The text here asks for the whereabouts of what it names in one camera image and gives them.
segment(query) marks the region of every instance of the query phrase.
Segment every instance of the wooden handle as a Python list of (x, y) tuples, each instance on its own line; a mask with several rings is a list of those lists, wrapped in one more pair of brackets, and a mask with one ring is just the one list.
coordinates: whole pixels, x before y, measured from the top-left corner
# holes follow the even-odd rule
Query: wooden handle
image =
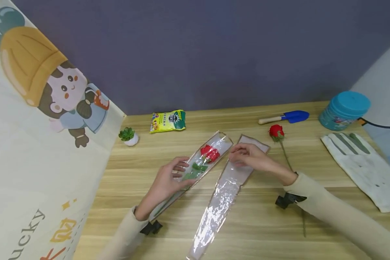
[(259, 120), (259, 124), (266, 124), (266, 123), (271, 123), (271, 122), (280, 121), (280, 120), (282, 120), (281, 116), (270, 117), (270, 118), (263, 118), (263, 119)]

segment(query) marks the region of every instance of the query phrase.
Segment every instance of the yellow bag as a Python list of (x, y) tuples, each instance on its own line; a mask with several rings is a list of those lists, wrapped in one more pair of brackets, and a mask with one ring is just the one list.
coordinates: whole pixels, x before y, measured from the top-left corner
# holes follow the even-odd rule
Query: yellow bag
[(185, 129), (185, 115), (185, 111), (181, 109), (168, 113), (153, 113), (150, 133)]

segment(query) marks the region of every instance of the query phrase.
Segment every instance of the blue garden trowel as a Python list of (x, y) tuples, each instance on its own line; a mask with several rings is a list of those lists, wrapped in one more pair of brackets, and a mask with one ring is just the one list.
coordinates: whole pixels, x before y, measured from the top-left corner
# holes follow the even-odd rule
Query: blue garden trowel
[(266, 124), (275, 121), (287, 120), (289, 123), (297, 123), (300, 121), (305, 121), (309, 118), (309, 113), (302, 110), (295, 110), (291, 112), (286, 112), (282, 116), (263, 118), (259, 120), (259, 124)]

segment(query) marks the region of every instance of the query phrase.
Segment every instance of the gray wall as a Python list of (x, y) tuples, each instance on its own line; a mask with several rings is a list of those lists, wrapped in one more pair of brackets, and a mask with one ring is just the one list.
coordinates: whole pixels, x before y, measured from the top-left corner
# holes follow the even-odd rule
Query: gray wall
[(390, 0), (14, 0), (126, 114), (329, 99), (390, 47)]

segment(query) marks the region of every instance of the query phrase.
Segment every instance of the succulent plant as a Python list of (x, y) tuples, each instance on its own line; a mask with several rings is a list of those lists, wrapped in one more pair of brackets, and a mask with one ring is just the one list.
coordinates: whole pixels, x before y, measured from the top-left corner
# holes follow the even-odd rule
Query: succulent plant
[(118, 137), (120, 137), (123, 142), (129, 141), (134, 137), (134, 130), (131, 127), (126, 127), (124, 130), (120, 131)]

